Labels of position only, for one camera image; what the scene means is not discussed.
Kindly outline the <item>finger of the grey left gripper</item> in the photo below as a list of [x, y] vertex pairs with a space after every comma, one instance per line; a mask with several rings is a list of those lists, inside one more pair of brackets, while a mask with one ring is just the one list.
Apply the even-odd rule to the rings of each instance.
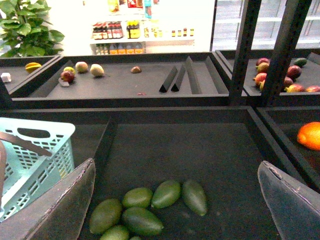
[[0, 142], [0, 197], [2, 197], [5, 181], [5, 170], [7, 163], [7, 152], [4, 144]]
[[32, 142], [29, 142], [27, 140], [21, 139], [17, 136], [8, 134], [6, 132], [0, 132], [0, 139], [5, 141], [5, 142], [9, 142], [11, 144], [20, 146], [24, 149], [33, 151], [35, 153], [37, 153], [39, 156], [47, 156], [47, 157], [51, 157], [52, 153], [49, 152], [46, 149], [41, 148], [40, 146], [37, 146], [35, 144], [33, 144]]

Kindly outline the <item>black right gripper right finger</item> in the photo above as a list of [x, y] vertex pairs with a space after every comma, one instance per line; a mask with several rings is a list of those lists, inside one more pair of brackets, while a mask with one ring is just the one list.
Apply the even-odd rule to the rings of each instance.
[[257, 170], [260, 189], [283, 240], [320, 238], [320, 194], [267, 161]]

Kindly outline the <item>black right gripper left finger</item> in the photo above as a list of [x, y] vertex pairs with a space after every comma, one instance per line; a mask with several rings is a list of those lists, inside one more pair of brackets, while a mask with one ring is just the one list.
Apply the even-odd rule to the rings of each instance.
[[30, 205], [0, 224], [2, 240], [76, 240], [93, 195], [96, 166], [79, 165]]

